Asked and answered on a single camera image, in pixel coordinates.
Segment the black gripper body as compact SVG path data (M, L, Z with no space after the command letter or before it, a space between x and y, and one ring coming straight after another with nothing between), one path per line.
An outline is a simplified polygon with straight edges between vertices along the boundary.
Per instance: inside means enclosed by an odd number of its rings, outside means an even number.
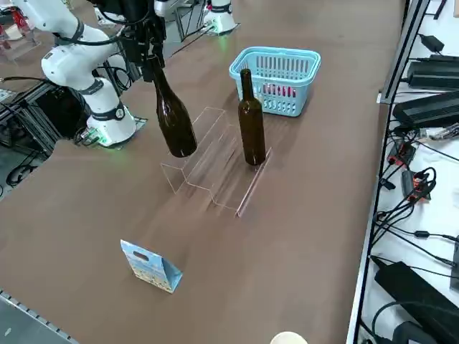
M122 0L120 7L126 20L124 37L153 36L154 0Z

